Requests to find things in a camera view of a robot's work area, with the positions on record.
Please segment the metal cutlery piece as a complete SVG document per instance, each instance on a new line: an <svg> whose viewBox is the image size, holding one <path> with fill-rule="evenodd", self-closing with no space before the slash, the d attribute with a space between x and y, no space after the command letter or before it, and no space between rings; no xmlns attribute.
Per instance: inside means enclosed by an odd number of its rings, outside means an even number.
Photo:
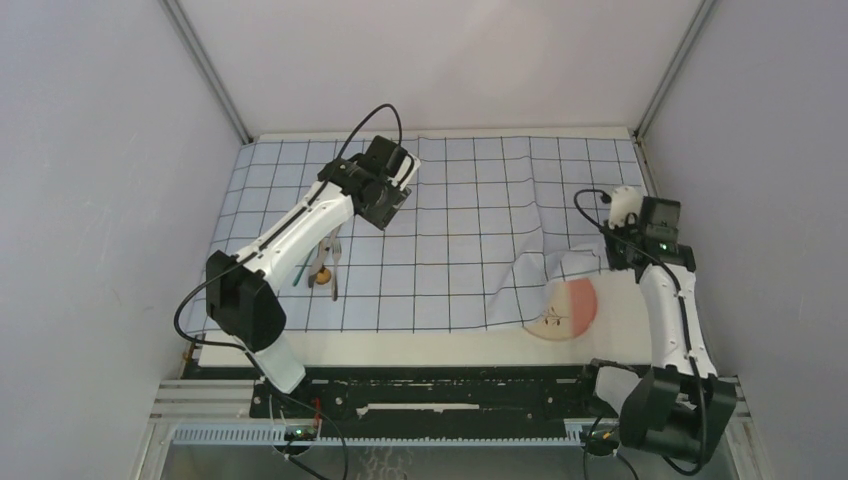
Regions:
<svg viewBox="0 0 848 480"><path fill-rule="evenodd" d="M335 244L340 229L340 226L336 227L330 232L328 238L322 239L319 242L315 259L311 262L309 268L309 276L307 281L307 285L309 288L313 288L315 286L319 273L325 268L327 256L331 252L336 251Z"/></svg>

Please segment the white checked tablecloth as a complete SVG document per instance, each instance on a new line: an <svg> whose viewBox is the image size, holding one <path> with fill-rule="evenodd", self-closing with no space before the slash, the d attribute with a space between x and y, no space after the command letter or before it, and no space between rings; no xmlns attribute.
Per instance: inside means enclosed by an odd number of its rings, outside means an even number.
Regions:
<svg viewBox="0 0 848 480"><path fill-rule="evenodd" d="M641 187L627 140L426 138L411 193L381 231L361 218L340 229L338 299L330 286L284 280L293 331L452 331L522 326L553 285L607 267L593 189Z"/></svg>

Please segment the cream pink branch plate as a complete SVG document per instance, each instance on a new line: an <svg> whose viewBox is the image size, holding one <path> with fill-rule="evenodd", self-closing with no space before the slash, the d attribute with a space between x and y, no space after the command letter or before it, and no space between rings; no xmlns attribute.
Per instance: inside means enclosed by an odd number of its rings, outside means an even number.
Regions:
<svg viewBox="0 0 848 480"><path fill-rule="evenodd" d="M564 342L586 333L598 312L596 289L589 278L556 282L548 306L523 329L551 342Z"/></svg>

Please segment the iridescent rainbow fork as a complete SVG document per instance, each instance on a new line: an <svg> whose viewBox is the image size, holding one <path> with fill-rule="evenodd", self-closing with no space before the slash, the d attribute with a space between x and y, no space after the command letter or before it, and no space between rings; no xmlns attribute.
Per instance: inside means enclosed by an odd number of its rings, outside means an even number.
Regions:
<svg viewBox="0 0 848 480"><path fill-rule="evenodd" d="M307 273L311 270L314 261L317 259L317 255L319 253L319 248L320 248L320 246L316 245L309 252L309 254L306 256L306 258L303 260L303 264L300 266L298 273L295 275L295 278L293 279L293 282L292 282L293 287L298 286L301 283L301 281L304 280L307 288L309 288L309 289L313 288L311 280L309 279L309 276L307 275Z"/></svg>

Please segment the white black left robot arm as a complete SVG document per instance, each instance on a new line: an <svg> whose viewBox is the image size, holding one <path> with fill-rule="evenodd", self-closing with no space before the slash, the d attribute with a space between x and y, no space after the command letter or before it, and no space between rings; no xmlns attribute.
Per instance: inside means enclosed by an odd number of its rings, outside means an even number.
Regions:
<svg viewBox="0 0 848 480"><path fill-rule="evenodd" d="M359 216L385 229L409 196L420 166L417 156L377 135L364 152L327 163L306 195L252 243L207 259L207 316L275 388L274 404L286 415L305 414L313 392L301 383L305 367L284 335L287 315L278 299L284 280L349 219Z"/></svg>

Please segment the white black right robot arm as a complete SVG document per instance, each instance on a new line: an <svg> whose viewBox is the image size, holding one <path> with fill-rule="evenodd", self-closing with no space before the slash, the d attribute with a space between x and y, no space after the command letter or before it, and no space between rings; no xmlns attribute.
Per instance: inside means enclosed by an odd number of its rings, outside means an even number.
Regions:
<svg viewBox="0 0 848 480"><path fill-rule="evenodd" d="M630 186L600 195L609 207L598 230L613 271L630 271L644 300L651 362L639 374L595 359L578 402L592 416L612 409L621 445L660 456L681 475L711 460L737 405L735 387L719 378L698 317L693 249L679 243L681 204Z"/></svg>

